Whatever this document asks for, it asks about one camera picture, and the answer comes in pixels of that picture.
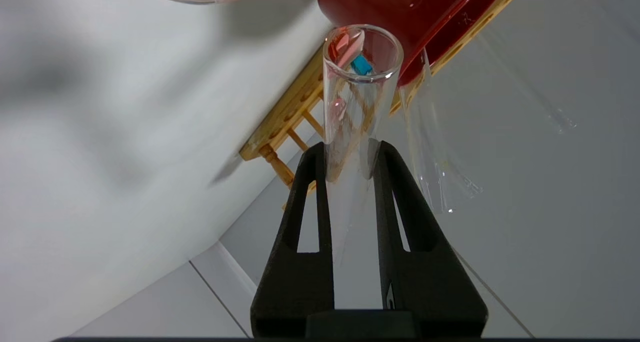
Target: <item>white surface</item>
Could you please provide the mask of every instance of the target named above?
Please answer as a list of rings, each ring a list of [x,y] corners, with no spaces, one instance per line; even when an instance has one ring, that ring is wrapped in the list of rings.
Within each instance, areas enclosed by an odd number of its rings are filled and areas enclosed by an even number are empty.
[[[515,0],[432,80],[446,141],[484,189],[438,221],[535,337],[640,336],[635,1]],[[577,127],[558,134],[545,100]],[[390,130],[406,150],[402,123]],[[254,281],[286,199],[274,183],[221,239]],[[379,293],[374,244],[351,236],[345,291]]]
[[[158,279],[75,337],[245,337],[190,264]]]
[[[191,263],[215,291],[247,335],[253,336],[249,308],[256,295],[256,283],[240,267],[221,242],[197,255]]]
[[[313,0],[0,0],[0,340],[73,333],[212,246],[274,173],[210,181],[327,29]]]

